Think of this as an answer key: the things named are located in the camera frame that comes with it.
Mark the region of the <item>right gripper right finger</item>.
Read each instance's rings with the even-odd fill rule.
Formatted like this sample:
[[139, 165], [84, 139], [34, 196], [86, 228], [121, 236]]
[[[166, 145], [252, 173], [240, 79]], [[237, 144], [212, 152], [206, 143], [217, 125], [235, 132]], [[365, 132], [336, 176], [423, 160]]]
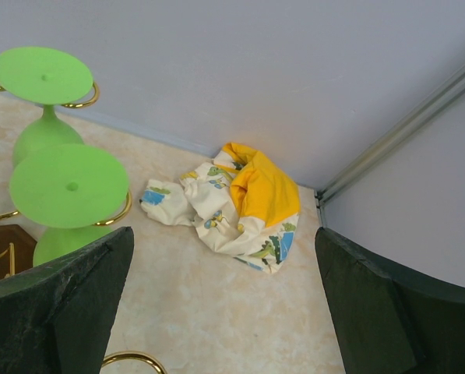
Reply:
[[315, 253], [347, 373], [465, 373], [465, 288], [328, 229]]

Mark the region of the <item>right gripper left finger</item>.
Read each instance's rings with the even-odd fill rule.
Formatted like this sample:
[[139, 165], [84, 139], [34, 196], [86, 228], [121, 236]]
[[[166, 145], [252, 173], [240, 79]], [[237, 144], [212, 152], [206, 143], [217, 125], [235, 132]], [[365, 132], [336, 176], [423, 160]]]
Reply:
[[98, 373], [133, 252], [122, 227], [0, 280], [0, 373]]

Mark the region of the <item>gold wire wine glass rack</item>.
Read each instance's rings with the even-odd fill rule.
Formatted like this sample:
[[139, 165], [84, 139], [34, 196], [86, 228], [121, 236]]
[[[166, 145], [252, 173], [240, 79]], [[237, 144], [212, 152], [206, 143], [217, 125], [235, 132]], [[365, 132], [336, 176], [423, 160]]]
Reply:
[[[62, 107], [74, 108], [74, 109], [86, 108], [86, 107], [93, 105], [99, 99], [99, 97], [100, 97], [100, 88], [95, 82], [93, 82], [93, 96], [88, 101], [85, 101], [83, 103], [67, 103], [67, 104], [63, 104]], [[123, 207], [123, 209], [116, 216], [113, 216], [112, 218], [108, 218], [106, 220], [99, 221], [95, 223], [93, 226], [94, 227], [106, 227], [108, 225], [118, 223], [129, 213], [131, 208], [132, 208], [132, 194], [130, 190], [128, 190], [126, 200], [125, 200], [125, 206]], [[17, 210], [13, 212], [9, 212], [9, 213], [0, 214], [0, 221], [3, 221], [4, 219], [8, 219], [10, 217], [17, 216], [18, 214], [19, 212]], [[11, 277], [16, 274], [16, 251], [15, 251], [15, 246], [12, 242], [10, 242], [9, 246], [3, 252], [0, 253], [0, 259], [4, 257], [5, 255], [9, 255], [9, 272], [5, 275], [5, 277]], [[140, 351], [120, 351], [120, 352], [115, 352], [113, 354], [107, 355], [103, 359], [101, 367], [103, 368], [114, 362], [120, 362], [124, 360], [136, 360], [136, 361], [145, 362], [152, 369], [154, 369], [156, 373], [167, 373], [167, 370], [158, 360], [156, 360], [151, 355], [148, 355]]]

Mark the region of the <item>green wine glass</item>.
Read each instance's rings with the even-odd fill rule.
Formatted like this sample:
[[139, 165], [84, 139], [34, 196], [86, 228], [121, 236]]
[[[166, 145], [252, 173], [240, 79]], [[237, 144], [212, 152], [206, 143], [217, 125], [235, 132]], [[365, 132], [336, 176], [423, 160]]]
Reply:
[[12, 173], [9, 192], [24, 217], [46, 228], [34, 266], [102, 238], [132, 206], [123, 164], [84, 144], [51, 146], [26, 157]]
[[44, 47], [11, 48], [0, 54], [0, 87], [43, 111], [18, 136], [12, 152], [17, 166], [38, 150], [82, 144], [81, 135], [55, 113], [57, 106], [82, 108], [100, 96], [90, 69], [66, 52]]

